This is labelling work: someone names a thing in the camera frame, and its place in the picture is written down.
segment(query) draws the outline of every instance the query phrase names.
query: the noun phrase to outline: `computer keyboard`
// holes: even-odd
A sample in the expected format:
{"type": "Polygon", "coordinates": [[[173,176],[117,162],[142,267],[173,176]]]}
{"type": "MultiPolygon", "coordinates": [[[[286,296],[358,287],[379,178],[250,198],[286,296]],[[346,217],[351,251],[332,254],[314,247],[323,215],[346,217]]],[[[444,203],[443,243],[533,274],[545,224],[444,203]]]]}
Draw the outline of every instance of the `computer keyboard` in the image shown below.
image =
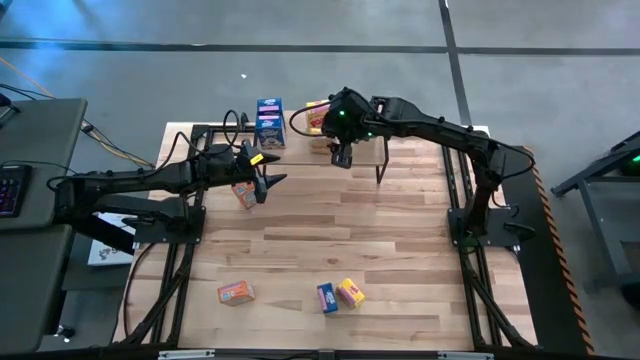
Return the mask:
{"type": "Polygon", "coordinates": [[[30,175],[29,165],[6,165],[0,169],[0,219],[20,214],[30,175]]]}

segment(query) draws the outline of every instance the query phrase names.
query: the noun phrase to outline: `concrete floor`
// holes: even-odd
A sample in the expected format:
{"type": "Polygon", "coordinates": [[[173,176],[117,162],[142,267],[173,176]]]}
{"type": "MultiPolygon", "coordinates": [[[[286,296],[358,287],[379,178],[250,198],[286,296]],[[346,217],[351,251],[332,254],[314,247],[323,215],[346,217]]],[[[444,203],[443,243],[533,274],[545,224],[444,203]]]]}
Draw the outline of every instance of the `concrete floor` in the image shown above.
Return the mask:
{"type": "MultiPolygon", "coordinates": [[[[458,46],[640,47],[640,37],[634,36],[640,33],[640,2],[634,0],[449,0],[448,5],[458,46]]],[[[0,22],[0,36],[234,45],[447,44],[438,0],[15,0],[0,22]]],[[[273,95],[282,96],[287,108],[297,108],[345,85],[365,95],[405,97],[427,113],[460,121],[447,54],[3,49],[0,55],[56,96],[87,98],[87,118],[149,160],[155,160],[168,121],[216,120],[229,108],[250,113],[256,98],[273,95]]],[[[472,122],[489,125],[497,139],[534,147],[550,187],[638,130],[638,60],[461,55],[460,69],[472,122]]],[[[0,67],[0,79],[30,86],[6,67],[0,67]]],[[[72,167],[124,170],[131,165],[81,137],[72,167]]],[[[554,198],[552,206],[576,283],[601,275],[604,261],[579,195],[554,198]]],[[[65,306],[63,320],[78,328],[92,324],[92,331],[80,331],[69,345],[47,341],[43,346],[107,343],[121,291],[118,281],[124,279],[111,280],[103,297],[100,290],[79,290],[65,306]],[[91,311],[96,302],[114,314],[112,321],[91,311]]],[[[596,351],[638,357],[640,315],[613,289],[587,294],[580,287],[579,292],[596,351]]]]}

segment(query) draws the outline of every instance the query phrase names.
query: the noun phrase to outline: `wooden table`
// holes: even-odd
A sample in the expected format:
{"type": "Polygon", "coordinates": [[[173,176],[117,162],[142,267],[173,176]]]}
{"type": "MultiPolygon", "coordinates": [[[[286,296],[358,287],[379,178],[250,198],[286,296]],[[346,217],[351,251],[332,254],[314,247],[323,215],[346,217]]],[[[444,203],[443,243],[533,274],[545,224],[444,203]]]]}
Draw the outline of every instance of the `wooden table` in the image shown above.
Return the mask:
{"type": "MultiPolygon", "coordinates": [[[[167,126],[159,162],[178,127],[167,126]]],[[[459,258],[448,238],[441,148],[408,138],[389,141],[389,151],[380,185],[373,168],[284,165],[283,156],[269,172],[288,177],[269,190],[265,204],[244,210],[229,187],[210,189],[180,347],[471,349],[459,258]],[[338,313],[323,315],[316,286],[346,277],[367,300],[359,309],[341,306],[338,313]],[[256,300],[237,307],[219,304],[216,289],[239,280],[254,286],[256,300]]],[[[179,145],[173,160],[186,152],[187,146],[179,145]]],[[[166,251],[167,246],[156,246],[135,276],[128,304],[132,327],[158,296],[166,251]]],[[[517,259],[503,249],[486,253],[497,303],[535,343],[517,259]]],[[[165,318],[165,336],[170,320],[165,318]]],[[[120,338],[122,319],[114,340],[120,338]]]]}

